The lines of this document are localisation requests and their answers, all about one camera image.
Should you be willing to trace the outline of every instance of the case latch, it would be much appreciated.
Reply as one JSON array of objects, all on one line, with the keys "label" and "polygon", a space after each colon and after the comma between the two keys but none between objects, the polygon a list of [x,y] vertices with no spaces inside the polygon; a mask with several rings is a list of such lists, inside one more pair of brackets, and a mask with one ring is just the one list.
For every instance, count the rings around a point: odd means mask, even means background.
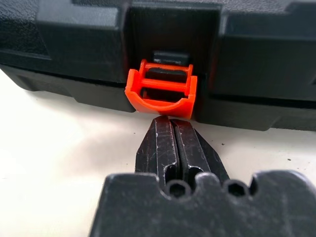
[{"label": "case latch", "polygon": [[[192,71],[193,65],[182,67],[143,60],[139,71],[129,70],[125,94],[137,111],[190,119],[198,82]],[[161,78],[146,78],[148,72],[158,72]],[[177,77],[181,74],[184,81]]]}]

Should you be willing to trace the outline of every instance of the white table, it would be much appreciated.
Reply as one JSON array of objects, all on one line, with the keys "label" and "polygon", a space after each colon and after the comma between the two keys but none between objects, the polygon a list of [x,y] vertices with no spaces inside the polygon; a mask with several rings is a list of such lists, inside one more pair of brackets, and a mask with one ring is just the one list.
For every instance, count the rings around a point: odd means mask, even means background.
[{"label": "white table", "polygon": [[[28,92],[0,71],[0,237],[86,237],[105,177],[133,172],[155,115]],[[294,169],[316,185],[316,133],[193,122],[228,174]]]}]

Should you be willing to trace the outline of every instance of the orange plastic clip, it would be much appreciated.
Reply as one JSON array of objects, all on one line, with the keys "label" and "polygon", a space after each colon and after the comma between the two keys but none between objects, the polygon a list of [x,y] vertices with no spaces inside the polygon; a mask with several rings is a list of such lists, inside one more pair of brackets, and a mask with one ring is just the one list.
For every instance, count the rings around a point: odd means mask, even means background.
[{"label": "orange plastic clip", "polygon": [[[145,78],[146,72],[151,68],[159,68],[168,71],[183,71],[187,75],[185,83]],[[192,76],[193,65],[188,67],[171,66],[157,63],[147,63],[143,60],[140,70],[129,70],[125,94],[137,111],[144,113],[161,114],[190,119],[196,99],[198,78]],[[142,95],[143,88],[159,89],[182,92],[184,97],[177,102],[166,100],[154,100]]]}]

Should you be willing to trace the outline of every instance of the orange clip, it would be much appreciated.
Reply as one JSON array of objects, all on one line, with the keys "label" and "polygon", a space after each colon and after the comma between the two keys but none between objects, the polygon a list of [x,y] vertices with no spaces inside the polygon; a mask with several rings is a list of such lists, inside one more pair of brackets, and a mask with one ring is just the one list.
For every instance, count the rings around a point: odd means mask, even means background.
[{"label": "orange clip", "polygon": [[[146,72],[151,68],[159,68],[167,71],[183,71],[187,75],[185,83],[172,82],[158,79],[145,78]],[[125,94],[137,111],[144,113],[161,114],[190,119],[196,99],[198,78],[192,76],[193,65],[188,67],[171,66],[157,63],[147,63],[144,59],[140,70],[130,69],[125,88]],[[159,89],[166,91],[182,92],[184,97],[177,102],[151,99],[142,95],[143,88]]]}]

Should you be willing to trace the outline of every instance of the textured plastic surface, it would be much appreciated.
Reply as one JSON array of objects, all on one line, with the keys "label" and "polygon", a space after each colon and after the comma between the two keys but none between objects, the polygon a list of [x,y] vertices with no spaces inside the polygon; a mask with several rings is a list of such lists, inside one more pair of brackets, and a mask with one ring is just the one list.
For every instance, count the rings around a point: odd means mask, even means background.
[{"label": "textured plastic surface", "polygon": [[[215,113],[222,121],[216,124],[261,130],[286,117],[268,122],[252,115],[250,126],[248,114],[236,110],[240,119],[225,122],[212,100],[237,98],[299,109],[285,127],[311,130],[315,22],[314,0],[0,0],[0,64],[123,89],[142,59],[178,53],[199,78],[198,121],[214,123]],[[305,117],[310,122],[301,124]]]},{"label": "textured plastic surface", "polygon": [[[146,78],[146,73],[151,69],[160,69],[163,72],[167,70],[171,73],[181,71],[185,73],[186,80],[184,82],[174,82]],[[192,71],[193,65],[181,67],[147,63],[146,60],[143,60],[139,71],[134,69],[129,71],[125,94],[137,111],[190,119],[196,99],[198,82],[198,78],[192,76]],[[158,100],[150,97],[148,93],[142,95],[143,88],[157,89],[159,90],[158,93],[164,93],[164,90],[181,92],[183,98],[177,102]]]},{"label": "textured plastic surface", "polygon": [[1,69],[25,90],[45,90],[71,96],[84,104],[127,112],[135,111],[126,98],[123,88],[29,72],[4,65],[1,65]]}]

